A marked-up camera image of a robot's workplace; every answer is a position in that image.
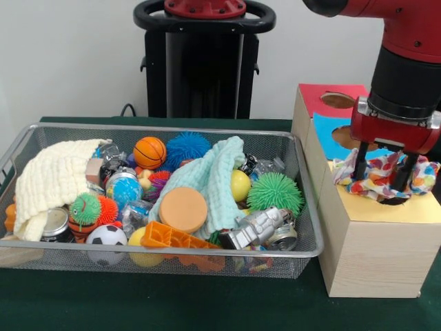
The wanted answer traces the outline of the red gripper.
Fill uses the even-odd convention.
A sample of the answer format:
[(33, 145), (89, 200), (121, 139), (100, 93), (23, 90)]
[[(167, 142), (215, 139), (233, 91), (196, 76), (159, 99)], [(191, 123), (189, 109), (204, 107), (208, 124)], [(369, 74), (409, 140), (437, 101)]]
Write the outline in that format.
[(406, 189), (413, 167), (419, 154), (426, 154), (440, 137), (440, 112), (435, 111), (427, 127), (409, 122), (391, 121), (386, 118), (365, 115), (354, 109), (351, 116), (351, 138), (360, 142), (356, 155), (353, 178), (360, 181), (364, 177), (367, 161), (365, 159), (372, 144), (393, 151), (407, 153), (404, 163), (396, 170), (392, 188), (399, 192)]

